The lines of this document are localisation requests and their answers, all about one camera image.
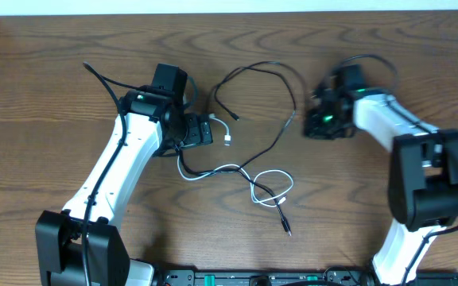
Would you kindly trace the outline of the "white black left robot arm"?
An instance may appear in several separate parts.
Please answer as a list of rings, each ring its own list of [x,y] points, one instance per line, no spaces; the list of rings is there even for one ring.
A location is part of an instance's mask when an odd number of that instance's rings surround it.
[[[35,226],[43,285],[157,285],[158,271],[129,257],[122,219],[144,167],[169,149],[212,143],[209,116],[185,113],[172,91],[130,90],[118,101],[111,139],[61,212]]]

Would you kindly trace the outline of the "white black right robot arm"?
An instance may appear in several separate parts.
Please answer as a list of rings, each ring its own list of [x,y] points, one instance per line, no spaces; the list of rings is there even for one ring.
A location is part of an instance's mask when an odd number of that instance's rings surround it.
[[[319,87],[305,136],[334,140],[361,129],[390,154],[393,220],[365,284],[406,285],[431,243],[458,231],[458,130],[423,122],[382,88]]]

